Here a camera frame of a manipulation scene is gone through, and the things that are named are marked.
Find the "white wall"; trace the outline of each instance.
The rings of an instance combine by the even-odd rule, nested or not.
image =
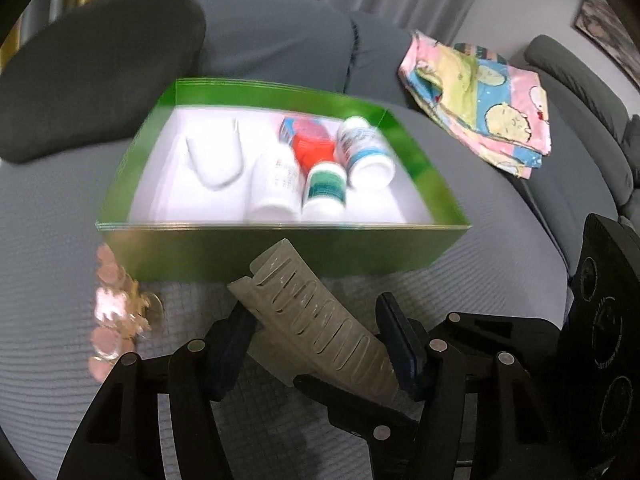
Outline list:
[[[539,34],[562,43],[622,99],[629,114],[640,114],[640,92],[622,70],[573,28],[582,0],[476,0],[456,42],[478,44],[507,59]]]

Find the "metal screw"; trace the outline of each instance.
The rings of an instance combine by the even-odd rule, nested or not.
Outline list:
[[[498,361],[503,365],[512,365],[516,362],[516,359],[509,352],[500,352],[498,354]]]
[[[137,360],[138,360],[138,358],[136,357],[136,355],[133,352],[127,352],[126,354],[124,354],[122,356],[122,358],[120,359],[120,362],[124,366],[131,366]]]
[[[386,440],[391,436],[391,428],[388,426],[376,426],[373,430],[373,438],[376,440]]]
[[[200,350],[204,350],[205,344],[202,339],[193,339],[189,341],[187,345],[187,350],[189,352],[199,352]]]
[[[432,339],[429,341],[429,348],[436,352],[444,352],[448,348],[448,345],[442,339]]]

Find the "gray couch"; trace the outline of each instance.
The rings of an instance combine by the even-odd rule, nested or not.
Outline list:
[[[582,137],[582,123],[567,111],[563,85],[543,79],[552,102],[553,153],[521,186],[415,110],[396,76],[410,41],[406,31],[313,0],[197,1],[206,12],[207,36],[194,74],[299,84],[389,103],[473,224],[428,269],[328,280],[364,325],[375,330],[374,300],[385,290],[427,328],[451,310],[562,324],[584,218],[592,211],[617,218],[622,202]],[[0,164],[0,426],[39,480],[55,478],[98,389],[86,369],[100,243],[94,219],[128,143]],[[166,329],[140,343],[143,357],[202,336],[234,304],[223,283],[145,286],[162,298]],[[164,463],[168,478],[178,478],[167,404],[161,399]],[[363,441],[332,428],[323,408],[250,358],[214,412],[238,479],[368,478]]]

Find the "red object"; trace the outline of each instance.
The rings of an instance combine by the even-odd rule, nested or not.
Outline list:
[[[335,160],[335,141],[322,124],[308,119],[296,119],[293,130],[295,134],[291,147],[305,174],[319,162]]]

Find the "cartoon print fabric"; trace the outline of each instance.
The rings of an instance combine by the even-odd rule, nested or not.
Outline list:
[[[398,73],[432,120],[496,168],[529,178],[551,152],[546,92],[535,72],[415,31]]]

